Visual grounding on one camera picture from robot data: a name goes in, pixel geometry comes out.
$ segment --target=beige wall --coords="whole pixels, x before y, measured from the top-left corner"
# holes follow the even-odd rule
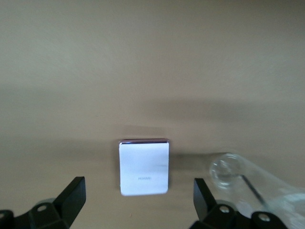
[[[304,186],[304,1],[1,1],[0,20],[0,208],[112,182],[125,137]]]

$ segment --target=black plastic part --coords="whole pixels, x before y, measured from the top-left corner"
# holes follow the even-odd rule
[[[217,205],[214,196],[202,178],[194,180],[193,201],[200,221],[203,221],[208,212]]]
[[[259,218],[260,214],[267,215],[270,219],[270,221],[263,221]],[[254,229],[287,229],[285,224],[277,217],[276,215],[269,213],[269,212],[263,212],[263,211],[257,211],[254,212],[251,216],[251,226]]]
[[[68,225],[60,218],[56,208],[52,203],[42,203],[36,205],[29,211],[30,224],[32,228],[68,229]]]
[[[0,229],[69,229],[86,201],[85,178],[76,177],[54,200],[14,218],[0,210]]]
[[[221,208],[225,207],[228,212],[222,212]],[[230,229],[233,228],[236,221],[236,212],[233,208],[228,205],[219,204],[214,206],[214,208],[205,217],[203,222],[212,228],[217,229]]]
[[[10,229],[13,223],[14,213],[10,210],[0,210],[0,229]]]
[[[70,227],[86,202],[85,178],[76,177],[53,201],[59,216]]]
[[[217,204],[201,178],[194,180],[193,200],[199,221],[190,229],[287,229],[277,216],[269,212],[255,212],[249,219],[229,205]]]

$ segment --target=screw head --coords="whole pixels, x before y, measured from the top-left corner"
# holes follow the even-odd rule
[[[230,210],[229,210],[229,208],[228,208],[227,206],[221,206],[219,209],[220,209],[223,213],[229,213],[229,212],[230,212]]]
[[[47,206],[41,205],[40,207],[37,208],[37,211],[44,211],[45,209],[47,209]]]
[[[259,214],[258,217],[259,217],[259,219],[262,220],[262,221],[265,221],[265,222],[269,222],[269,221],[270,221],[269,216],[267,216],[267,215],[264,214],[264,213]]]

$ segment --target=clear plastic bottle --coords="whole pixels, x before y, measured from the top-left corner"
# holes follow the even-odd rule
[[[290,229],[305,229],[305,189],[285,183],[237,154],[215,159],[210,174],[220,197],[246,217],[268,211]]]

